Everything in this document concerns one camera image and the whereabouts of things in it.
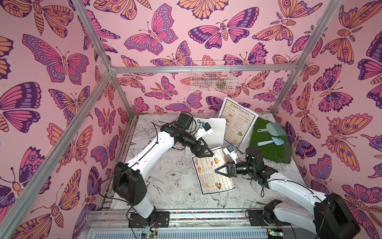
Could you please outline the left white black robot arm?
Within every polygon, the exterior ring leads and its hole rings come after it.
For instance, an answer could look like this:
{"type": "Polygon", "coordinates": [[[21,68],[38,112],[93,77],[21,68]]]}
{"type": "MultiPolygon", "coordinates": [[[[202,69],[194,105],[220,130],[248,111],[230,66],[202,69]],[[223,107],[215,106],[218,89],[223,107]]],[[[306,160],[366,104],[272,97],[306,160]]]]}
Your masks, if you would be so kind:
{"type": "Polygon", "coordinates": [[[196,157],[213,156],[202,137],[196,137],[187,131],[192,121],[191,115],[181,113],[176,120],[162,125],[156,138],[138,155],[128,162],[119,162],[114,167],[113,191],[136,211],[146,225],[153,224],[156,208],[147,196],[144,179],[162,155],[176,143],[180,143],[188,147],[196,157]]]}

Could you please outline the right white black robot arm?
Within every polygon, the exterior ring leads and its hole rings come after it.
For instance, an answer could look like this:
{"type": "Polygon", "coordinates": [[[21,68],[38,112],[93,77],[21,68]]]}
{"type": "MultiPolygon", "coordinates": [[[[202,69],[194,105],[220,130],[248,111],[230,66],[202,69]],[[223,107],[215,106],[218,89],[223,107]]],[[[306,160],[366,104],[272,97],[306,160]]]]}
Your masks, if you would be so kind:
{"type": "Polygon", "coordinates": [[[216,174],[227,178],[248,175],[250,180],[261,186],[262,191],[273,190],[299,204],[299,207],[292,207],[275,199],[264,206],[259,216],[247,211],[250,221],[262,220],[268,226],[296,225],[315,233],[320,239],[353,239],[360,232],[355,217],[338,194],[318,192],[292,181],[267,166],[256,147],[246,148],[244,162],[237,162],[238,156],[232,146],[224,148],[223,152],[233,161],[217,168],[216,174]]]}

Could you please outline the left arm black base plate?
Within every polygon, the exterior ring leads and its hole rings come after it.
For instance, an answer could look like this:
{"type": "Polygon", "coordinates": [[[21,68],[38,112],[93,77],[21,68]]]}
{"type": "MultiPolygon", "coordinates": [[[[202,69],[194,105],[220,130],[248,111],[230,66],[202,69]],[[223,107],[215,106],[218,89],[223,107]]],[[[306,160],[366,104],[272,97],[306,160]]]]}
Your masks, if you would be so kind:
{"type": "Polygon", "coordinates": [[[167,228],[170,222],[169,211],[153,211],[153,213],[146,219],[134,212],[129,216],[130,228],[167,228]]]}

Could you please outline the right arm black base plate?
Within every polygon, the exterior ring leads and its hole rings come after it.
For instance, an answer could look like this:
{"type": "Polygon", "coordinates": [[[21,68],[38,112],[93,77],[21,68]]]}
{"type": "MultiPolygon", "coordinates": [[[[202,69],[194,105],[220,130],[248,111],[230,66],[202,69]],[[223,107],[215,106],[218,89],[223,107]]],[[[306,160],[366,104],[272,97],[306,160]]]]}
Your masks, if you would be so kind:
{"type": "Polygon", "coordinates": [[[290,226],[290,223],[279,221],[276,216],[262,208],[260,209],[247,209],[245,216],[249,220],[251,226],[290,226]]]}

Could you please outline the dim sum menu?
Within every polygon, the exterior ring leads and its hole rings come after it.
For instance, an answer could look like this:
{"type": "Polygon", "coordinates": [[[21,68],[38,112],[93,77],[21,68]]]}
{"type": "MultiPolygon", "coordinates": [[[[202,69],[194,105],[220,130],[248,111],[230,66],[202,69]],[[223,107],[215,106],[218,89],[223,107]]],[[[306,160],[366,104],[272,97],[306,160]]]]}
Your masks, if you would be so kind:
{"type": "Polygon", "coordinates": [[[218,117],[226,120],[224,141],[239,148],[245,139],[251,135],[252,128],[259,115],[226,97],[218,117]]]}
{"type": "Polygon", "coordinates": [[[235,189],[233,179],[215,172],[216,169],[225,166],[227,159],[222,147],[212,150],[212,157],[192,157],[199,186],[203,195],[229,192],[235,189]]]}

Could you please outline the white rack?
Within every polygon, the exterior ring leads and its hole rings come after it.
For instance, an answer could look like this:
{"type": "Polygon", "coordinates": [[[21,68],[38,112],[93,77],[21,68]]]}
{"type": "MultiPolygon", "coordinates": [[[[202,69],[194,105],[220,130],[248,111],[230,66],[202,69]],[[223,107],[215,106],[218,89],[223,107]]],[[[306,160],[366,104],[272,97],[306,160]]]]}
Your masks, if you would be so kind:
{"type": "Polygon", "coordinates": [[[200,127],[198,120],[203,122],[208,122],[213,129],[212,134],[207,134],[202,137],[202,139],[204,139],[205,142],[208,144],[209,148],[213,150],[217,147],[222,146],[224,142],[226,120],[223,118],[210,118],[210,119],[194,118],[192,123],[190,123],[189,126],[186,126],[187,132],[191,132],[192,134],[195,133],[195,136],[196,136],[196,132],[198,128],[200,127]]]}

